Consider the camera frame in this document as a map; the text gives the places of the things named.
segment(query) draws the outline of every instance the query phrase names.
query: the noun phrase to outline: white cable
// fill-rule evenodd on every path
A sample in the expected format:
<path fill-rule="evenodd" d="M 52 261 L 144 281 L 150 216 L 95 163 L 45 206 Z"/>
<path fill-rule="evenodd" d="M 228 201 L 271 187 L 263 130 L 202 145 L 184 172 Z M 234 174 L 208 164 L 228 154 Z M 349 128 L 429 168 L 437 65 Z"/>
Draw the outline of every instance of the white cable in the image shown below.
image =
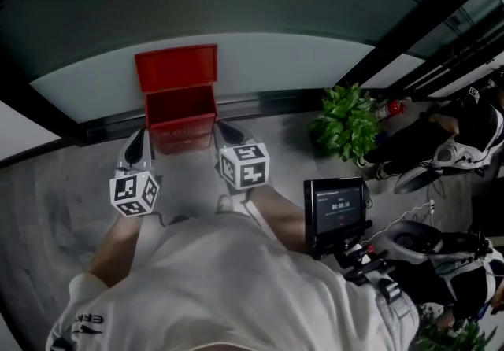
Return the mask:
<path fill-rule="evenodd" d="M 362 243 L 371 242 L 371 241 L 375 238 L 375 236 L 377 236 L 377 235 L 379 235 L 379 234 L 381 234 L 381 233 L 385 232 L 385 231 L 386 231 L 386 230 L 387 230 L 387 229 L 388 229 L 388 228 L 389 228 L 392 224 L 395 224 L 397 221 L 402 220 L 402 219 L 403 219 L 403 217 L 404 217 L 404 215 L 406 215 L 406 214 L 410 214 L 410 213 L 412 213 L 412 212 L 414 212 L 414 211 L 416 211 L 416 210 L 418 210 L 418 209 L 422 209 L 422 208 L 424 208 L 426 205 L 431 205 L 431 222 L 432 222 L 432 214 L 434 214 L 434 208 L 433 208 L 434 201 L 433 201 L 433 200 L 431 200 L 429 203 L 424 203 L 424 204 L 422 204 L 420 207 L 415 207 L 415 208 L 414 208 L 414 209 L 412 209 L 411 211 L 406 211 L 406 212 L 405 212 L 404 214 L 402 214 L 402 215 L 401 215 L 401 216 L 400 216 L 397 220 L 394 220 L 394 221 L 392 221 L 391 223 L 389 223 L 385 229 L 382 229 L 381 231 L 376 232 L 376 233 L 375 233 L 375 234 L 374 234 L 371 238 L 369 238 L 367 241 L 362 241 L 362 242 L 361 242 L 361 245 L 362 245 Z"/>

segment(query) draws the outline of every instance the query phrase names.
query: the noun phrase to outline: person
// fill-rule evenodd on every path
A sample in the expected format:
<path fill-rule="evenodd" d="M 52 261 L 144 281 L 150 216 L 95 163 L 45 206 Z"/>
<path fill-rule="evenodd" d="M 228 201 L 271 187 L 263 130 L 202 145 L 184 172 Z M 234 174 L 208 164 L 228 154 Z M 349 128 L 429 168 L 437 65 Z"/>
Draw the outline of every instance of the person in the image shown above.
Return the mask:
<path fill-rule="evenodd" d="M 377 179 L 397 176 L 431 160 L 438 146 L 452 135 L 457 136 L 457 142 L 483 151 L 497 126 L 494 109 L 504 113 L 503 72 L 499 69 L 491 76 L 496 85 L 484 88 L 477 101 L 468 94 L 440 109 L 422 113 L 413 124 L 369 151 L 358 165 L 378 164 Z"/>
<path fill-rule="evenodd" d="M 406 297 L 409 320 L 400 325 L 373 288 L 303 254 L 297 205 L 270 186 L 251 190 L 277 241 L 223 200 L 213 216 L 168 225 L 134 271 L 143 219 L 120 216 L 71 281 L 46 350 L 407 349 L 418 325 L 413 302 Z"/>
<path fill-rule="evenodd" d="M 436 325 L 440 330 L 445 330 L 456 320 L 477 318 L 486 305 L 495 312 L 504 306 L 504 262 L 497 250 L 492 249 L 492 252 L 495 257 L 488 263 L 487 270 L 482 264 L 450 280 L 453 292 L 431 261 L 418 265 L 395 261 L 395 270 L 390 276 L 416 304 L 433 302 L 444 306 Z M 489 287 L 493 288 L 490 290 L 493 294 L 487 299 Z"/>

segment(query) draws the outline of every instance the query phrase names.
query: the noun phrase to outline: hand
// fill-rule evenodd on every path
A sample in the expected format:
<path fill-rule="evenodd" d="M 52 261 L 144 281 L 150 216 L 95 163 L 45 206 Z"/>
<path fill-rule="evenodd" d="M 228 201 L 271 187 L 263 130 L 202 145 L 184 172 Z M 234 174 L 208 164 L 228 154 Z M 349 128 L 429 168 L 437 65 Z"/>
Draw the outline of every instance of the hand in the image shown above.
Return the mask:
<path fill-rule="evenodd" d="M 431 123 L 437 123 L 439 126 L 444 128 L 451 134 L 460 134 L 460 129 L 458 128 L 458 120 L 455 117 L 433 113 L 428 118 L 428 121 L 430 121 Z"/>
<path fill-rule="evenodd" d="M 453 323 L 455 323 L 454 314 L 452 313 L 451 310 L 448 309 L 445 310 L 440 317 L 438 317 L 438 319 L 435 322 L 435 325 L 438 327 L 438 330 L 446 330 Z"/>

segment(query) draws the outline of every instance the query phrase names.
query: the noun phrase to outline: white t-shirt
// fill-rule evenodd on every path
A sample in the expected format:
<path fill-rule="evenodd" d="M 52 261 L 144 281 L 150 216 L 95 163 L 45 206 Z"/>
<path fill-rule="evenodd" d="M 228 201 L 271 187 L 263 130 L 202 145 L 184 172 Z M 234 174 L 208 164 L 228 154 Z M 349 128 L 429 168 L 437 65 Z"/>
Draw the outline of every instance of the white t-shirt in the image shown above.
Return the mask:
<path fill-rule="evenodd" d="M 371 286 L 288 252 L 245 217 L 188 220 L 164 236 L 146 266 L 113 288 L 75 277 L 46 349 L 62 337 L 86 351 L 400 350 L 417 329 L 417 315 L 401 328 Z"/>

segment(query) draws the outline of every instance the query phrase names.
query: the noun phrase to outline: box lid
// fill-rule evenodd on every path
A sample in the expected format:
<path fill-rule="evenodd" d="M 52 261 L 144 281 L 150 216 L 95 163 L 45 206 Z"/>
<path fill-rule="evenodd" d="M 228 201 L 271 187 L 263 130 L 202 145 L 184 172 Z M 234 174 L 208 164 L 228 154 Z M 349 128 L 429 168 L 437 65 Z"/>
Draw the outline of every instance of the box lid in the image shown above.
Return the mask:
<path fill-rule="evenodd" d="M 175 47 L 135 55 L 143 92 L 217 81 L 217 45 Z"/>

